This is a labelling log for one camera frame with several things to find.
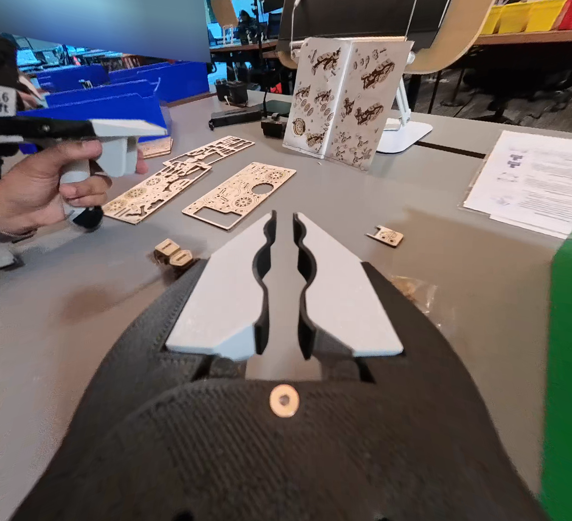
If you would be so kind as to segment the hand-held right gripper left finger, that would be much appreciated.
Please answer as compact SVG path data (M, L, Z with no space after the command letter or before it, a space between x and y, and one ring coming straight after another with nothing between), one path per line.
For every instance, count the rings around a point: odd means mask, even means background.
M213 253L165 343L170 352L247 361L269 339L268 288L277 213Z

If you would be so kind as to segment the wooden motorcycle model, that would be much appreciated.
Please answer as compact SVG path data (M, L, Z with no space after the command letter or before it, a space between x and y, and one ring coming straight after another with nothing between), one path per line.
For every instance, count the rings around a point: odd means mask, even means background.
M178 270L189 269L196 260L190 250L182 249L172 239L164 239L155 245L153 257L158 263Z

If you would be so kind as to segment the person's left hand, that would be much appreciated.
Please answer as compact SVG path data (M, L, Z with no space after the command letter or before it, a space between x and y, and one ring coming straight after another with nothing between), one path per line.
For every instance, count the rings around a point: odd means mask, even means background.
M20 161L1 179L1 235L20 236L65 219L64 203L75 208L102 206L111 180L93 175L61 184L64 167L96 160L100 141L62 142Z

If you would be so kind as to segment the blue plastic bin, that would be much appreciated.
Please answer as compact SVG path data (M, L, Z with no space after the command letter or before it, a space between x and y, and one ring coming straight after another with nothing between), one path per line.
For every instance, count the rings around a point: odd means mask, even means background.
M59 91L45 96L47 107L54 108L70 103L102 100L135 94L140 97L155 96L161 84L161 77L152 80L137 80L112 83L92 88Z
M119 96L93 97L85 91L81 97L75 94L51 94L47 96L48 106L42 109L19 111L18 116L36 118L57 118L68 120L87 119L141 119L164 128L171 135L171 118L167 104L155 95L142 96L137 93Z
M108 71L100 64L46 69L37 72L35 76L39 87L49 93L81 90L110 83Z
M208 65L204 62L176 61L109 72L111 84L147 81L155 96L166 103L209 92Z

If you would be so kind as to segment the small wooden parts sheet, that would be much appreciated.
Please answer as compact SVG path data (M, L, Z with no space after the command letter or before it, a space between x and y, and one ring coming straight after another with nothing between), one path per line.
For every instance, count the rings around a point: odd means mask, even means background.
M157 157L167 156L172 152L173 139L163 137L155 140L139 142L138 150L143 159L151 159Z

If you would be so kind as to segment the small notched wooden piece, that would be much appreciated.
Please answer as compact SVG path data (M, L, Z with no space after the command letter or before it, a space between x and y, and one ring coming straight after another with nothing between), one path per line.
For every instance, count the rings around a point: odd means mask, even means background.
M394 249L397 248L404 239L402 233L383 225L377 225L374 232L366 233L366 237Z

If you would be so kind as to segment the long black case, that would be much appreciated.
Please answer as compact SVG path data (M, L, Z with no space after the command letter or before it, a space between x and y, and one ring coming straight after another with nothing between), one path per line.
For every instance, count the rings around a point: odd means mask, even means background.
M262 116L263 111L255 106L213 112L208 121L208 127L214 130L219 127L248 124L260 121Z

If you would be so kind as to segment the wooden parts sheet with round hole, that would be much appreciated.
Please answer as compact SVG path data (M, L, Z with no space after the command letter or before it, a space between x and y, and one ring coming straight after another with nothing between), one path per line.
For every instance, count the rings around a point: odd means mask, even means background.
M252 162L192 202L182 210L182 214L230 231L295 174L295 169ZM200 212L205 209L222 216L235 215L236 219L225 226L218 221L200 217Z

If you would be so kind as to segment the small black adapter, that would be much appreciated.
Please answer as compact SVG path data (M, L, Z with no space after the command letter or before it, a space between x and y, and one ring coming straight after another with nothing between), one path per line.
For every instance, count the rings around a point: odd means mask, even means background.
M275 112L261 118L261 130L265 137L282 140L287 129L287 122L288 119Z

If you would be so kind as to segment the printed paper at left edge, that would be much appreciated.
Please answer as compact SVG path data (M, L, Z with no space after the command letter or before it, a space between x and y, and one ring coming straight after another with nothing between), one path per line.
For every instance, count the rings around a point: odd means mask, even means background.
M386 124L399 118L395 99L413 42L307 38L297 53L283 146L319 160L367 171Z

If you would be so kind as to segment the green plastic bin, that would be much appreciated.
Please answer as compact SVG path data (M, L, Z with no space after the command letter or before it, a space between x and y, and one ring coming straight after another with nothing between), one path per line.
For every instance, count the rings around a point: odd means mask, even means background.
M551 520L571 520L571 237L550 282L540 501Z

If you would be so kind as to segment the paper sheet in plastic sleeve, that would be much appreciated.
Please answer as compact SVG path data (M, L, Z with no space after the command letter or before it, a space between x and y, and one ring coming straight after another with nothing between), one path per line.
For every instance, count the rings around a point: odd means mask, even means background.
M571 139L503 131L462 204L558 239L571 235Z

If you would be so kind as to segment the wooden shelf board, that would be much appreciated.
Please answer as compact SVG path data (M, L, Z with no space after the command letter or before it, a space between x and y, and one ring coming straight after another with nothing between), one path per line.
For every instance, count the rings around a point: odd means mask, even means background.
M571 30L551 30L541 32L516 32L480 35L473 46L529 45L546 43L570 43Z

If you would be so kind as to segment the yellow plastic bin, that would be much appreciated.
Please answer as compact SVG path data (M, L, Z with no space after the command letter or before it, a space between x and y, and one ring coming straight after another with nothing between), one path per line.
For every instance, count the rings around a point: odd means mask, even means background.
M488 36L497 33L503 9L504 6L500 5L495 5L490 9L488 16L483 24L480 36Z
M529 23L533 3L517 2L500 7L498 34L524 32Z
M530 2L530 15L525 32L549 32L558 28L569 7L570 0L542 0Z

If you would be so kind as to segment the emptied wooden parts frame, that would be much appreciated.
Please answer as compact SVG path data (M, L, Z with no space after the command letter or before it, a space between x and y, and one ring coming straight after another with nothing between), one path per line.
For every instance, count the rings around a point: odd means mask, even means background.
M254 141L235 136L225 136L206 145L194 148L179 156L163 161L165 167L182 167L183 165L212 166L217 161L224 160L255 145Z

